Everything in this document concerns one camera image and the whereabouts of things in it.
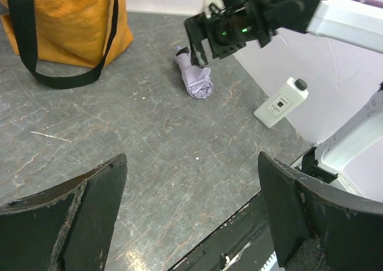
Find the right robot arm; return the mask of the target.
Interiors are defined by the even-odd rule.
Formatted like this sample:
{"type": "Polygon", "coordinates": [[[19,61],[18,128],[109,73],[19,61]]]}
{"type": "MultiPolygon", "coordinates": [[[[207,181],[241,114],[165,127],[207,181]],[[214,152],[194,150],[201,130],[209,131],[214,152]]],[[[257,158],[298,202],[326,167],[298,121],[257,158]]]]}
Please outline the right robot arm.
{"type": "Polygon", "coordinates": [[[193,63],[235,56],[269,97],[255,116],[287,116],[311,143],[301,170],[333,182],[382,138],[382,89],[356,89],[382,56],[373,0],[203,0],[184,22],[193,63]]]}

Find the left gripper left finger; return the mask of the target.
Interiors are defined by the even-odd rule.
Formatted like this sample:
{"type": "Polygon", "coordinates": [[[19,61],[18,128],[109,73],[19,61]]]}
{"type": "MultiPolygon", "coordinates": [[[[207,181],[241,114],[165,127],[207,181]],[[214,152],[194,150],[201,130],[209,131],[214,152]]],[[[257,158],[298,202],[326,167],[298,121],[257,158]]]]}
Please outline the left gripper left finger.
{"type": "Polygon", "coordinates": [[[127,178],[119,154],[1,206],[1,270],[104,270],[127,178]]]}

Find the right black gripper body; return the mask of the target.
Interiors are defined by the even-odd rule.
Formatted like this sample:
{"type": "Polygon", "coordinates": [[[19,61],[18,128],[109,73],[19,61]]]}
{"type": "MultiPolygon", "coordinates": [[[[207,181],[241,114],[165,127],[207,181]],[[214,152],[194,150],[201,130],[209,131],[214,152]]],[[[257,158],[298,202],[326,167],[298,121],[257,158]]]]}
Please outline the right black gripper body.
{"type": "Polygon", "coordinates": [[[247,1],[234,9],[219,10],[210,5],[212,15],[204,13],[184,21],[188,39],[206,38],[214,59],[224,59],[244,48],[249,41],[261,47],[269,44],[269,30],[254,1],[247,1]]]}

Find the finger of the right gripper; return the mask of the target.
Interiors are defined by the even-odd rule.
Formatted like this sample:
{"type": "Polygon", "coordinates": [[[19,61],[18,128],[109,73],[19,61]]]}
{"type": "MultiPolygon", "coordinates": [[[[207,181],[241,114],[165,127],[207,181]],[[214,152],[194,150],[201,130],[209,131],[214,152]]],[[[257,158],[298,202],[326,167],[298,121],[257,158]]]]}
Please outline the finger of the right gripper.
{"type": "Polygon", "coordinates": [[[203,47],[204,40],[206,40],[206,38],[189,38],[191,63],[194,66],[206,67],[208,64],[208,59],[203,47]]]}

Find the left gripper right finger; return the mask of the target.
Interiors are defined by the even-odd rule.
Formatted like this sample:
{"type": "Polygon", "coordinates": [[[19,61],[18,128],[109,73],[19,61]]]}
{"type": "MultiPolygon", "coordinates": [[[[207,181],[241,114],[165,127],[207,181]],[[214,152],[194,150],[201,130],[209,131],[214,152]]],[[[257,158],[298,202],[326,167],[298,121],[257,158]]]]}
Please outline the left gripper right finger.
{"type": "Polygon", "coordinates": [[[261,152],[258,173],[273,246],[285,270],[382,270],[382,203],[261,152]]]}

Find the lavender folding umbrella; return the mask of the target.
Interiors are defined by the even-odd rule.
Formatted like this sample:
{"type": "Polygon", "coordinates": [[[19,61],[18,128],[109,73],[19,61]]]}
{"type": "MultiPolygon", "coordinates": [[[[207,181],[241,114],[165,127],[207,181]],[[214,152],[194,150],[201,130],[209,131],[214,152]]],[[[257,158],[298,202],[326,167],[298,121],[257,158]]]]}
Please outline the lavender folding umbrella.
{"type": "Polygon", "coordinates": [[[214,85],[210,77],[210,68],[200,68],[192,64],[188,47],[177,47],[175,62],[181,71],[181,77],[187,93],[196,99],[206,99],[211,95],[214,85]]]}

